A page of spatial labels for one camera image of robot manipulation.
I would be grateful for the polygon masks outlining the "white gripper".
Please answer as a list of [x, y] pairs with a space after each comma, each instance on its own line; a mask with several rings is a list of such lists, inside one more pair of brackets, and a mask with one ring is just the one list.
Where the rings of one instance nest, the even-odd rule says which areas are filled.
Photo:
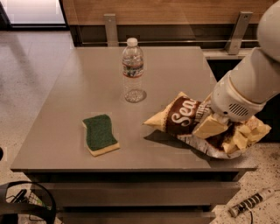
[[211, 109], [218, 115], [204, 118], [193, 130], [196, 137], [206, 139], [228, 129], [228, 122], [243, 122], [260, 112], [265, 102], [256, 103], [242, 96], [231, 81], [231, 71], [216, 84], [211, 93]]

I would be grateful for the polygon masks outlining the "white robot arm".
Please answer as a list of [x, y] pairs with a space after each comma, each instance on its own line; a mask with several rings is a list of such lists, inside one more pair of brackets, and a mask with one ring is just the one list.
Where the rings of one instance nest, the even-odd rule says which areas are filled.
[[280, 93], [280, 0], [262, 15], [257, 39], [259, 46], [215, 85], [211, 110], [192, 132], [196, 137], [216, 136], [229, 122], [248, 120]]

